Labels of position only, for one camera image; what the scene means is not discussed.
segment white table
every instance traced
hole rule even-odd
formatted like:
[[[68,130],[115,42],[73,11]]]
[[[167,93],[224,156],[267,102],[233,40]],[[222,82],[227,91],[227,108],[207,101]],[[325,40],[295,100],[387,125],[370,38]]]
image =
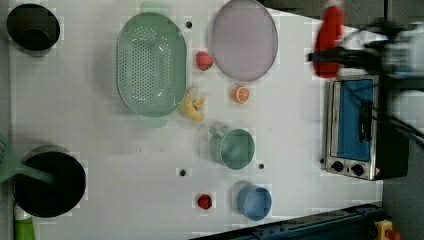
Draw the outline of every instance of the white table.
[[[207,104],[202,123],[174,112],[162,129],[141,128],[115,83],[117,37],[141,1],[43,2],[58,16],[62,39],[43,58],[11,46],[14,146],[20,156],[44,144],[67,148],[85,167],[88,187],[68,214],[36,219],[37,239],[187,239],[381,201],[382,182],[321,170],[325,81],[304,63],[319,21],[270,10],[278,56],[268,74],[248,85],[246,105],[232,103],[228,95],[236,81],[216,65],[207,72],[195,67],[194,55],[208,49],[215,14],[225,2],[166,3],[187,41],[188,85],[198,86]],[[184,27],[187,20],[191,30]],[[208,129],[215,124],[255,136],[256,154],[247,168],[232,171],[212,162]],[[182,168],[188,176],[178,176]],[[245,181],[271,191],[272,210],[263,221],[236,211]],[[214,197],[208,212],[195,206],[200,192]]]

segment black pot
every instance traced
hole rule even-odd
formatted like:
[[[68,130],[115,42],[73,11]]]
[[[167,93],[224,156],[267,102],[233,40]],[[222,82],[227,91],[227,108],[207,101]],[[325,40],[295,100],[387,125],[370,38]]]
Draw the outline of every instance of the black pot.
[[[60,25],[47,8],[23,4],[14,8],[7,17],[10,37],[29,55],[45,55],[59,40]]]
[[[53,185],[16,175],[13,195],[16,203],[27,213],[43,218],[56,217],[74,208],[86,187],[86,175],[81,164],[58,146],[34,149],[24,164],[55,176]]]

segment mug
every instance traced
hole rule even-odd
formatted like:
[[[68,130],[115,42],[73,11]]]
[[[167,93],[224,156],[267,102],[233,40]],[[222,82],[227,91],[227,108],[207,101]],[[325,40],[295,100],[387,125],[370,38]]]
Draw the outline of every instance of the mug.
[[[252,161],[255,142],[249,132],[243,129],[211,128],[210,142],[212,158],[233,170],[240,170]]]

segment black cable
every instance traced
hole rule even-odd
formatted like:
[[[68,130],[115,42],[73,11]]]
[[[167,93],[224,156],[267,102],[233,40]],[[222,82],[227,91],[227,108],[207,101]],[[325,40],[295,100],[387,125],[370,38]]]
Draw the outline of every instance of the black cable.
[[[389,0],[384,0],[384,19],[389,19]]]

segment blue cup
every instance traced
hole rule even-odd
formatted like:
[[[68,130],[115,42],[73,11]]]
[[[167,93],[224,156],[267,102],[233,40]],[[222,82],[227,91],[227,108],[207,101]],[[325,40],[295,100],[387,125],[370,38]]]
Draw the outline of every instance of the blue cup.
[[[263,187],[248,184],[237,196],[239,211],[252,221],[260,221],[271,210],[271,194]]]

